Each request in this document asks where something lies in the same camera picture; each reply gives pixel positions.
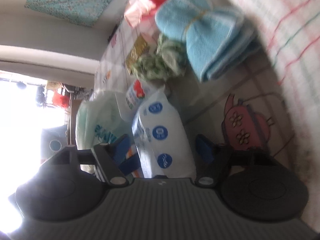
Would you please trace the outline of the orange striped towel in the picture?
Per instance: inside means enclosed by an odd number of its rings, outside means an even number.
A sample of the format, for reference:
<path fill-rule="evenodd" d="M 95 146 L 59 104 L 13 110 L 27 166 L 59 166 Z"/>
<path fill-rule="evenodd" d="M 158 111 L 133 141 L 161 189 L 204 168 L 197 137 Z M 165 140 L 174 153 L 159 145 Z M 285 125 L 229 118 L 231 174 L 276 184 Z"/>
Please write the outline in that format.
<path fill-rule="evenodd" d="M 129 149 L 126 154 L 125 163 L 126 176 L 131 176 L 132 178 L 144 178 L 140 164 L 140 158 L 135 148 Z"/>

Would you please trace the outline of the blue white tissue pack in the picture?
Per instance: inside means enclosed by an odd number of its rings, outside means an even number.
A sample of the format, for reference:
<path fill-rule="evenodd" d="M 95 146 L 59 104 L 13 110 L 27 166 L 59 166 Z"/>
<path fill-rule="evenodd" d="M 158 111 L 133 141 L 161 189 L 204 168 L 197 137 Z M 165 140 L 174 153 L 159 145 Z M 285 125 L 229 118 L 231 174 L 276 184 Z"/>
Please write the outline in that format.
<path fill-rule="evenodd" d="M 132 133 L 145 178 L 196 178 L 196 166 L 180 115 L 161 88 L 139 107 Z"/>

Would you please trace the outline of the green floral scrunchie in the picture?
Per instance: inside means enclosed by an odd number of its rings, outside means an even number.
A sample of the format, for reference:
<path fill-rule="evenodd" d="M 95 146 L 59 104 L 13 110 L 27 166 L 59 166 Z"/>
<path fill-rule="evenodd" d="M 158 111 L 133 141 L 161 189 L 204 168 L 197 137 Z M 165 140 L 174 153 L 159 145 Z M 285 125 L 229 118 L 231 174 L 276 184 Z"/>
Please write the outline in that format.
<path fill-rule="evenodd" d="M 132 75 L 145 81 L 168 80 L 184 76 L 190 66 L 184 43 L 161 33 L 154 52 L 146 52 L 129 66 Z"/>

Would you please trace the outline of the light blue towel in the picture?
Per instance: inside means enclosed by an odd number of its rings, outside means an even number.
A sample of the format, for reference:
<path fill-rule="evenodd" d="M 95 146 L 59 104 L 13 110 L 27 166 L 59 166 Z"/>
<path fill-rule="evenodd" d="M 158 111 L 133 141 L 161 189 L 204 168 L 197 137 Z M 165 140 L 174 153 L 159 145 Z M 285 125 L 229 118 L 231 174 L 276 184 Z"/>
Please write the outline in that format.
<path fill-rule="evenodd" d="M 157 10 L 158 29 L 185 44 L 200 82 L 218 79 L 260 48 L 257 31 L 236 7 L 209 0 L 166 0 Z"/>

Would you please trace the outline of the white plastic bag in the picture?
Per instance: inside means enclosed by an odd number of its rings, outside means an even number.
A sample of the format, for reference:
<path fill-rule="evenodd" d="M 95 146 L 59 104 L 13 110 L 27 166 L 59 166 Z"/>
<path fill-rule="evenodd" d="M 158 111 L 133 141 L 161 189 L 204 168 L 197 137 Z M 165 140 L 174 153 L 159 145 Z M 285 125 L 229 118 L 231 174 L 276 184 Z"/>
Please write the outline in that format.
<path fill-rule="evenodd" d="M 111 144 L 128 134 L 133 143 L 131 123 L 125 122 L 119 113 L 116 95 L 120 92 L 106 90 L 92 101 L 83 101 L 76 115 L 75 140 L 79 150 L 89 150 L 100 143 Z"/>

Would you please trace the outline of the gold tissue pack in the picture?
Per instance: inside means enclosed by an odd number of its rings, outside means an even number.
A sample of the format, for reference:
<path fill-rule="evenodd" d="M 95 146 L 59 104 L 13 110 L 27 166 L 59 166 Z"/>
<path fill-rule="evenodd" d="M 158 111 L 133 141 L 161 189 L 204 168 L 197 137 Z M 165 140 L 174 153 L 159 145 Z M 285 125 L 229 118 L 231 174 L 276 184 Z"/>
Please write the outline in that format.
<path fill-rule="evenodd" d="M 135 40 L 129 54 L 126 57 L 125 64 L 129 74 L 132 74 L 132 66 L 137 62 L 137 60 L 143 54 L 147 53 L 150 50 L 149 36 L 146 34 L 140 34 Z"/>

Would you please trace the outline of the white checked quilt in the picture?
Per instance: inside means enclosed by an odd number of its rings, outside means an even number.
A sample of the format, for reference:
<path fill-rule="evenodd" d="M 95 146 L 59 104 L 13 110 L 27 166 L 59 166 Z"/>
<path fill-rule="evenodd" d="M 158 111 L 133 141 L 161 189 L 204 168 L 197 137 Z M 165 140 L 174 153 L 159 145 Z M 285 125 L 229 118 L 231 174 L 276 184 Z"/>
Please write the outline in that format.
<path fill-rule="evenodd" d="M 298 174 L 309 202 L 303 219 L 319 229 L 319 0 L 230 0 L 256 24 L 296 133 Z"/>

